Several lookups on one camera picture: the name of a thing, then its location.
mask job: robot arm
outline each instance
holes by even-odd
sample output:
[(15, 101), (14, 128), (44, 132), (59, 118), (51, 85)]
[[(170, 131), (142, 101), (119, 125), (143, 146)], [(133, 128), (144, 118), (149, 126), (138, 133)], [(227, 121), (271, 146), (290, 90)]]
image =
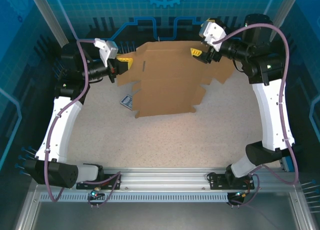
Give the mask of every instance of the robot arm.
[[(247, 15), (245, 26), (253, 23), (272, 24), (269, 17), (262, 14)], [(244, 74), (248, 76), (256, 95), (262, 122), (262, 141), (248, 144), (246, 155), (228, 166), (225, 177), (230, 186), (243, 181), (257, 166), (274, 162), (288, 156), (289, 151), (283, 140), (278, 106), (281, 78), (283, 76), (285, 58), (271, 52), (269, 36), (271, 30), (266, 28), (248, 29), (242, 33), (241, 39), (231, 38), (219, 45), (213, 42), (226, 36), (228, 28), (218, 19), (208, 19), (199, 32), (202, 43), (209, 45), (208, 52), (192, 51), (192, 55), (204, 62), (219, 62), (222, 56), (242, 63)], [(283, 97), (283, 114), (290, 145), (295, 140), (291, 134), (285, 96)]]
[[(94, 45), (98, 47), (101, 60), (93, 61), (87, 53), (89, 80), (100, 79), (109, 76), (112, 83), (118, 74), (126, 72), (132, 63), (132, 59), (116, 58), (118, 48), (113, 41), (95, 39)], [(78, 47), (69, 43), (62, 48), (61, 60), (64, 70), (61, 72), (55, 89), (54, 107), (51, 120), (43, 139), (43, 142), (35, 155), (35, 160), (27, 160), (25, 170), (36, 180), (38, 184), (45, 184), (44, 161), (46, 155), (46, 141), (50, 126), (57, 113), (67, 104), (76, 99), (84, 88), (84, 69)], [(48, 177), (50, 185), (71, 188), (75, 183), (83, 181), (103, 180), (102, 166), (80, 164), (67, 164), (68, 144), (74, 127), (75, 120), (85, 102), (86, 95), (70, 106), (57, 121), (50, 141), (50, 154), (48, 164)]]

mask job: small card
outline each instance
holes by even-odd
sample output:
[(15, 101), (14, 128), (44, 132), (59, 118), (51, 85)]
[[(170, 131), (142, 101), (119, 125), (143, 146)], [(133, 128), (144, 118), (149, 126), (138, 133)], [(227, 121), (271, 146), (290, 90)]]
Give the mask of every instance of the small card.
[(120, 104), (132, 110), (132, 97), (130, 95), (126, 95), (120, 102)]

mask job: cardboard sheet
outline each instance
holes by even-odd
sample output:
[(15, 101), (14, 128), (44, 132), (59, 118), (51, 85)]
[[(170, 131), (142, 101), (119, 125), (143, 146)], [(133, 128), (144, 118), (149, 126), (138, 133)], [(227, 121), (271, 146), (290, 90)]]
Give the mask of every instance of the cardboard sheet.
[(133, 58), (126, 73), (117, 76), (118, 86), (133, 85), (132, 110), (136, 118), (153, 115), (195, 112), (206, 93), (202, 84), (213, 78), (224, 83), (233, 73), (231, 60), (204, 64), (191, 55), (190, 48), (207, 51), (199, 41), (147, 42), (136, 52), (120, 55)]

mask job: metal frame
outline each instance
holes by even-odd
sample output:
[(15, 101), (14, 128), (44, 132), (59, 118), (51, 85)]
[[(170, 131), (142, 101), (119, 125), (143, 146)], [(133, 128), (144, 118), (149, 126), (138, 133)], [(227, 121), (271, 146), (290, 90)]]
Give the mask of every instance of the metal frame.
[[(55, 35), (60, 46), (68, 42), (64, 32), (62, 31), (56, 17), (54, 16), (49, 4), (46, 0), (34, 0), (50, 29)], [(281, 26), (283, 20), (291, 9), (295, 0), (283, 0), (282, 5), (276, 15), (276, 26)], [(286, 161), (283, 166), (288, 170)], [(225, 168), (125, 168), (125, 169), (105, 169), (106, 173), (115, 173), (121, 171), (121, 187), (115, 191), (116, 194), (136, 194), (136, 193), (231, 193), (234, 190), (210, 190), (210, 185), (206, 180), (206, 176), (210, 172), (224, 173)], [(294, 173), (284, 172), (281, 168), (274, 169), (283, 179), (291, 180)], [(278, 181), (271, 173), (262, 169), (259, 170), (260, 186), (262, 193), (283, 192), (288, 193), (292, 201), (292, 211), (295, 213), (297, 226), (301, 230), (316, 230), (317, 226), (309, 211), (303, 191), (298, 186), (288, 186)], [(56, 193), (59, 188), (52, 188)], [(37, 217), (37, 209), (41, 201), (41, 194), (46, 192), (45, 186), (39, 186), (34, 181), (30, 185), (30, 189), (26, 196), (16, 230), (31, 230), (33, 223)], [(84, 193), (75, 188), (66, 190), (67, 194)], [(71, 202), (81, 202), (78, 199), (72, 199)]]
[[(281, 168), (273, 169), (285, 180), (291, 180), (294, 173), (284, 172)], [(206, 179), (208, 173), (224, 173), (224, 168), (108, 168), (104, 170), (105, 173), (116, 173), (121, 171), (121, 186), (120, 190), (115, 191), (116, 195), (135, 196), (139, 195), (165, 195), (172, 193), (172, 195), (221, 195), (223, 193), (232, 193), (236, 190), (210, 190), (209, 183)], [(306, 199), (303, 191), (298, 186), (289, 186), (277, 180), (269, 171), (261, 169), (257, 171), (260, 177), (260, 191), (261, 193), (288, 193), (292, 201), (292, 212), (296, 216), (297, 226), (301, 230), (316, 230), (317, 225), (312, 218), (308, 209)], [(59, 188), (52, 188), (53, 194), (58, 194)], [(47, 202), (43, 199), (43, 194), (47, 189), (44, 185), (37, 185), (32, 181), (27, 197), (25, 199), (17, 226), (15, 230), (31, 230), (35, 219), (37, 218), (37, 209), (40, 202)], [(65, 190), (66, 195), (83, 195), (89, 191), (76, 190), (72, 188)], [(63, 202), (85, 202), (83, 198), (67, 199)]]

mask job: purple cable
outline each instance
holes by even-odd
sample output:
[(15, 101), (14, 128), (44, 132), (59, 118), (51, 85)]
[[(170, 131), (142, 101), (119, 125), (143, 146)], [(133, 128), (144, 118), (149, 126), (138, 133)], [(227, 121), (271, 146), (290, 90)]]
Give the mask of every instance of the purple cable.
[(266, 169), (268, 169), (277, 179), (279, 179), (283, 183), (288, 184), (288, 185), (294, 185), (299, 180), (298, 164), (297, 164), (297, 160), (296, 160), (294, 151), (293, 151), (293, 149), (292, 149), (292, 147), (290, 145), (289, 139), (288, 139), (286, 125), (285, 125), (284, 111), (283, 111), (283, 106), (282, 106), (282, 102), (283, 102), (282, 99), (283, 99), (283, 93), (284, 93), (285, 83), (286, 83), (287, 74), (288, 74), (289, 57), (290, 57), (289, 45), (288, 45), (288, 42), (287, 42), (287, 39), (286, 39), (285, 35), (282, 33), (282, 31), (278, 27), (276, 27), (276, 26), (274, 26), (272, 24), (257, 23), (257, 24), (251, 24), (251, 25), (242, 27), (240, 29), (237, 29), (236, 31), (232, 32), (231, 34), (228, 34), (226, 37), (224, 37), (224, 38), (222, 38), (222, 39), (220, 39), (218, 41), (213, 42), (212, 44), (219, 44), (219, 43), (231, 38), (232, 36), (234, 36), (234, 35), (236, 35), (236, 34), (238, 34), (240, 32), (243, 32), (244, 30), (257, 28), (257, 27), (266, 27), (266, 28), (270, 28), (270, 29), (273, 29), (274, 31), (276, 31), (280, 35), (281, 39), (283, 40), (283, 44), (285, 46), (284, 47), (285, 48), (285, 64), (284, 64), (283, 77), (281, 79), (278, 105), (279, 105), (280, 122), (281, 122), (281, 127), (282, 127), (283, 140), (285, 141), (285, 143), (286, 143), (286, 145), (287, 145), (287, 147), (289, 149), (289, 152), (290, 152), (290, 155), (291, 155), (291, 158), (292, 158), (292, 162), (293, 162), (293, 166), (294, 166), (294, 173), (295, 173), (294, 181), (293, 182), (286, 181), (286, 180), (282, 179), (274, 171), (271, 171), (271, 169), (269, 167), (267, 167), (265, 165), (263, 165), (263, 166)]
[(83, 62), (83, 67), (84, 67), (84, 89), (83, 91), (81, 92), (81, 94), (76, 98), (74, 99), (72, 102), (70, 102), (69, 104), (67, 104), (57, 115), (56, 117), (54, 118), (50, 128), (49, 128), (49, 131), (48, 131), (48, 136), (47, 136), (47, 139), (46, 139), (46, 150), (45, 150), (45, 158), (44, 158), (44, 182), (45, 182), (45, 185), (46, 185), (46, 189), (48, 191), (48, 194), (49, 194), (49, 197), (50, 199), (53, 201), (53, 202), (57, 202), (59, 200), (59, 198), (61, 197), (61, 194), (64, 190), (64, 188), (62, 188), (60, 190), (60, 193), (58, 195), (58, 197), (55, 199), (53, 194), (52, 194), (52, 191), (51, 191), (51, 188), (50, 188), (50, 185), (49, 185), (49, 178), (48, 178), (48, 161), (49, 161), (49, 153), (50, 153), (50, 141), (51, 141), (51, 136), (52, 136), (52, 133), (53, 133), (53, 130), (54, 130), (54, 127), (58, 121), (58, 119), (61, 117), (62, 113), (64, 113), (70, 106), (72, 106), (74, 103), (76, 103), (78, 100), (80, 100), (84, 94), (86, 93), (87, 89), (88, 89), (88, 86), (89, 86), (89, 76), (88, 76), (88, 66), (87, 66), (87, 60), (86, 60), (86, 57), (85, 57), (85, 53), (84, 53), (84, 50), (82, 49), (81, 47), (81, 42), (84, 42), (84, 43), (94, 43), (95, 41), (94, 40), (88, 40), (88, 39), (79, 39), (76, 32), (75, 32), (75, 29), (73, 28), (71, 22), (70, 22), (70, 19), (68, 17), (68, 15), (66, 14), (66, 11), (64, 9), (64, 7), (62, 6), (60, 0), (58, 0), (58, 3), (60, 5), (60, 8), (65, 16), (65, 19), (66, 21), (68, 22), (68, 25), (76, 39), (76, 44), (78, 46), (78, 49), (79, 49), (79, 52), (80, 52), (80, 55), (81, 55), (81, 59), (82, 59), (82, 62)]
[(95, 184), (104, 184), (106, 182), (109, 182), (111, 179), (113, 179), (114, 177), (116, 177), (117, 175), (120, 175), (121, 172), (117, 172), (115, 175), (111, 176), (110, 178), (106, 179), (106, 180), (103, 180), (101, 182), (89, 182), (89, 181), (85, 181), (83, 182), (84, 184), (92, 184), (92, 185), (95, 185)]
[(261, 212), (259, 209), (254, 208), (254, 207), (252, 207), (252, 206), (250, 206), (250, 205), (241, 204), (241, 202), (236, 201), (236, 200), (232, 200), (231, 202), (234, 202), (234, 203), (236, 203), (236, 204), (239, 204), (240, 207), (241, 207), (241, 206), (246, 206), (246, 207), (248, 207), (248, 208), (250, 208), (250, 209), (252, 209), (252, 210), (260, 213), (271, 225), (273, 225), (276, 229), (280, 229), (277, 225), (275, 225), (275, 224), (274, 224), (263, 212)]
[(259, 192), (259, 190), (260, 190), (260, 179), (259, 179), (259, 176), (258, 176), (257, 174), (253, 174), (253, 176), (255, 176), (256, 179), (257, 179), (256, 192), (254, 193), (253, 197), (252, 197), (248, 202), (246, 202), (246, 203), (244, 203), (244, 204), (241, 204), (241, 206), (246, 206), (246, 205), (248, 205), (249, 203), (251, 203), (251, 202), (253, 201), (253, 199), (257, 196), (257, 194), (258, 194), (258, 192)]
[(61, 3), (60, 0), (57, 0), (57, 2), (58, 2), (58, 5), (60, 6), (60, 9), (61, 9), (61, 11), (62, 11), (62, 13), (63, 13), (63, 15), (64, 15), (67, 23), (68, 23), (68, 25), (69, 25), (69, 28), (70, 28), (70, 30), (71, 30), (71, 32), (72, 32), (72, 35), (74, 36), (74, 38), (75, 38), (76, 40), (78, 40), (79, 38), (78, 38), (78, 36), (77, 36), (77, 34), (76, 34), (76, 32), (75, 32), (74, 27), (73, 27), (72, 24), (71, 24), (71, 21), (70, 21), (68, 15), (66, 14), (65, 8), (63, 7), (63, 5), (62, 5), (62, 3)]
[[(118, 173), (116, 173), (115, 175), (113, 175), (111, 178), (107, 179), (107, 180), (111, 180), (111, 179), (113, 179), (115, 176), (117, 176), (116, 181), (115, 181), (115, 183), (114, 183), (114, 185), (113, 185), (113, 187), (112, 187), (112, 189), (111, 189), (111, 192), (109, 193), (108, 197), (107, 197), (101, 204), (99, 204), (99, 205), (93, 205), (93, 204), (90, 202), (89, 199), (88, 199), (88, 204), (90, 204), (91, 207), (97, 207), (97, 208), (98, 208), (99, 206), (101, 206), (101, 205), (106, 204), (106, 203), (109, 201), (109, 199), (111, 198), (111, 195), (112, 195), (112, 193), (114, 192), (114, 190), (115, 190), (115, 188), (116, 188), (116, 185), (117, 185), (117, 182), (118, 182), (118, 180), (119, 180), (119, 178), (120, 178), (120, 175), (121, 175), (121, 173), (118, 172)], [(85, 183), (87, 183), (87, 184), (97, 184), (97, 183), (92, 183), (92, 182), (85, 182)]]

